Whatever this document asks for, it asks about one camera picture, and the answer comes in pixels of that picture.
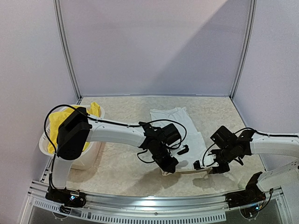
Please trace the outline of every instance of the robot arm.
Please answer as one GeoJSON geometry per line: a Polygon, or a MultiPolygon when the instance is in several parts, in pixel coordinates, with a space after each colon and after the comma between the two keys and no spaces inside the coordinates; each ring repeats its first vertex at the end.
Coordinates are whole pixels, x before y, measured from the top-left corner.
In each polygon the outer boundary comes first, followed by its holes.
{"type": "MultiPolygon", "coordinates": [[[[245,155],[276,154],[299,158],[298,134],[261,133],[254,129],[244,130],[238,137],[226,127],[221,126],[211,137],[220,148],[211,150],[215,164],[213,173],[229,171],[229,163],[242,159],[245,155]]],[[[237,207],[260,201],[265,192],[281,185],[299,181],[299,160],[268,172],[259,172],[252,176],[246,189],[226,195],[230,207],[237,207]]]]}
{"type": "Polygon", "coordinates": [[[182,137],[172,123],[163,128],[143,122],[127,124],[88,115],[85,108],[79,107],[58,129],[57,158],[53,159],[53,174],[49,178],[46,198],[68,207],[84,206],[84,193],[67,190],[66,180],[86,141],[123,143],[149,150],[163,171],[174,173],[178,160],[171,157],[168,149],[178,140],[181,143],[182,137]]]}

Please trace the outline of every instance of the white wall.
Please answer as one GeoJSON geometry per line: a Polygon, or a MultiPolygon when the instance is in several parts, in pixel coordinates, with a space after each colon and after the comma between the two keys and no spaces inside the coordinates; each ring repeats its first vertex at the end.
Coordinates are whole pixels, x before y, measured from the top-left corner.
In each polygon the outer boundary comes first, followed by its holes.
{"type": "Polygon", "coordinates": [[[63,0],[83,95],[228,96],[249,0],[63,0]]]}
{"type": "Polygon", "coordinates": [[[53,1],[0,1],[0,223],[17,222],[46,157],[37,148],[47,112],[76,102],[53,1]]]}
{"type": "MultiPolygon", "coordinates": [[[[234,103],[246,125],[264,132],[299,133],[299,2],[257,1],[249,51],[234,103]]],[[[263,156],[268,170],[294,158],[263,156]]],[[[294,223],[299,184],[284,186],[294,223]]]]}

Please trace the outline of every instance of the yellow towel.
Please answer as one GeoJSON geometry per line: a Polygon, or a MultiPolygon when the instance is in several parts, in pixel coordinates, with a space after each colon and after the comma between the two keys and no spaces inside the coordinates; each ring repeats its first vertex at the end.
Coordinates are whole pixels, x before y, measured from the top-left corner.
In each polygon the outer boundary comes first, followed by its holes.
{"type": "MultiPolygon", "coordinates": [[[[58,128],[64,122],[64,120],[73,113],[73,109],[67,108],[64,111],[58,111],[50,114],[49,120],[50,120],[50,139],[54,143],[55,147],[57,147],[57,135],[58,135],[58,128]]],[[[86,110],[87,113],[92,114],[94,116],[99,117],[100,116],[100,106],[96,102],[92,102],[90,104],[89,111],[86,110]]],[[[89,142],[86,142],[83,148],[83,151],[87,149],[89,145],[89,142]]],[[[54,153],[54,147],[51,143],[48,144],[48,153],[53,154],[54,153]]]]}

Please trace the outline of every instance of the laundry basket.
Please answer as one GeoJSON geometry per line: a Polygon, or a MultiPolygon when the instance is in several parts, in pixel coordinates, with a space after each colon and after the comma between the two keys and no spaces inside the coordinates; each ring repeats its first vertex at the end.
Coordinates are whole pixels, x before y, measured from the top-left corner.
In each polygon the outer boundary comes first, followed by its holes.
{"type": "MultiPolygon", "coordinates": [[[[90,109],[90,105],[79,105],[79,106],[85,107],[88,110],[90,109]]],[[[67,109],[67,107],[62,107],[59,111],[63,111],[65,109],[67,109]]],[[[104,118],[104,116],[105,116],[105,110],[101,107],[100,118],[104,118]]],[[[47,126],[46,131],[47,134],[50,135],[50,125],[47,126]]],[[[43,133],[39,140],[39,144],[38,144],[39,149],[45,155],[51,156],[53,158],[54,154],[48,152],[48,144],[49,144],[49,140],[47,139],[45,133],[43,133]]],[[[80,155],[80,157],[73,162],[71,167],[73,169],[89,169],[94,164],[98,156],[101,144],[102,143],[99,141],[90,142],[86,150],[84,150],[80,155]]]]}

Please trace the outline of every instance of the table surface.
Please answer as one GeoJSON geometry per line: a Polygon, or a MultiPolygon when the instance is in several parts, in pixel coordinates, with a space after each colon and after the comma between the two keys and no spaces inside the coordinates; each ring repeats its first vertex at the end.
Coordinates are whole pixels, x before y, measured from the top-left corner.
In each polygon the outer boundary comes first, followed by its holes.
{"type": "MultiPolygon", "coordinates": [[[[186,107],[206,146],[210,136],[225,125],[235,132],[244,124],[229,98],[217,97],[87,97],[81,104],[97,102],[105,118],[123,122],[150,121],[150,109],[169,110],[186,107]]],[[[95,164],[88,170],[71,169],[67,187],[83,191],[125,196],[195,196],[245,188],[250,177],[264,171],[258,155],[246,156],[244,166],[232,161],[230,171],[206,171],[162,176],[156,164],[144,164],[136,153],[140,149],[123,144],[105,143],[95,164]]]]}

